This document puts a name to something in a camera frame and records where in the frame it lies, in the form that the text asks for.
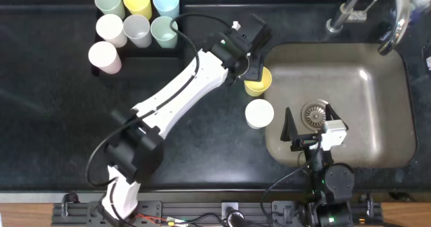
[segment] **sink basin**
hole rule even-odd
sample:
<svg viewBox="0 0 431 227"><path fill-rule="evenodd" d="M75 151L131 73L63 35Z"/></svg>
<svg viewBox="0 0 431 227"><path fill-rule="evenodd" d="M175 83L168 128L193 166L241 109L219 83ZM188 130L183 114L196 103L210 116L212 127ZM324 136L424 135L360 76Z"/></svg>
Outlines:
<svg viewBox="0 0 431 227"><path fill-rule="evenodd" d="M266 127L270 154L295 166L299 152L280 141L286 107L299 134L312 133L325 120L330 103L350 130L331 149L335 162L353 167L405 166L416 152L416 137L403 59L395 51L377 53L377 44L283 44L265 66L273 76L265 99L274 107Z"/></svg>

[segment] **black countertop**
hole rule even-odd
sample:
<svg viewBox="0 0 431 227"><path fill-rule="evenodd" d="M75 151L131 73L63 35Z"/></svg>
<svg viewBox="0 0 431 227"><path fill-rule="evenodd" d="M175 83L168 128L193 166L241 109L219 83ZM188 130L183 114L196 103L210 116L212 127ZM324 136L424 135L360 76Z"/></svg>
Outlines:
<svg viewBox="0 0 431 227"><path fill-rule="evenodd" d="M328 36L325 22L344 1L182 0L182 12L229 22L253 12L273 29L266 49L288 42L377 42L393 0L379 0L366 23L346 24L341 34ZM362 0L359 8L370 1ZM141 77L95 76L87 54L96 16L92 0L0 3L0 190L91 190L84 169L92 150L115 128L111 110L145 100L190 60L186 49L186 58L178 56L173 67L141 68ZM403 168L355 169L358 190L431 189L431 79L421 56L430 26L431 15L423 16L397 48L405 59L418 152ZM197 44L219 29L204 18L183 22ZM263 189L293 171L269 155L264 129L247 126L244 109L252 99L242 83L224 84L202 98L166 138L164 161L142 190ZM107 178L103 161L93 175L96 181ZM298 173L283 189L302 191L306 179Z"/></svg>

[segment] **blue cup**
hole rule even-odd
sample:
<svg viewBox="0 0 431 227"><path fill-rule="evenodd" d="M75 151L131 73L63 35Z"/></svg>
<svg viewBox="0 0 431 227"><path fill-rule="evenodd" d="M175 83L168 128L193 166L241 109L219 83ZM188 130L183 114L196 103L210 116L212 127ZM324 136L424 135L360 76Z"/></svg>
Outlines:
<svg viewBox="0 0 431 227"><path fill-rule="evenodd" d="M160 16L176 18L180 15L180 0L153 0Z"/></svg>

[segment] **faucet handle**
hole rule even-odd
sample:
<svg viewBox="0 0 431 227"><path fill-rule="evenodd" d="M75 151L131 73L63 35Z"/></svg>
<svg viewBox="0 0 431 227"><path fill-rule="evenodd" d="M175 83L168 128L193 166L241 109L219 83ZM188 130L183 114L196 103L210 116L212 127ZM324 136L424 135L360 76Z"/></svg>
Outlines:
<svg viewBox="0 0 431 227"><path fill-rule="evenodd" d="M368 10L377 2L377 0L372 0L371 4L364 11L352 11L347 22L365 22L366 14Z"/></svg>

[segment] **yellow cup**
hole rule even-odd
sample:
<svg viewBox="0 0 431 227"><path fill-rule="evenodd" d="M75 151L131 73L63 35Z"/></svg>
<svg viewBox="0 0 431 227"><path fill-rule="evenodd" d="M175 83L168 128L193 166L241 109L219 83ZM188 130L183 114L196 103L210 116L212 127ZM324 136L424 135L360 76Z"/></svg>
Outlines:
<svg viewBox="0 0 431 227"><path fill-rule="evenodd" d="M272 75L269 70L264 67L262 73L262 80L259 82L244 81L245 91L250 96L260 96L267 90L272 83Z"/></svg>
<svg viewBox="0 0 431 227"><path fill-rule="evenodd" d="M151 10L151 0L123 0L124 5L133 15L143 15L147 19L151 19L153 15Z"/></svg>

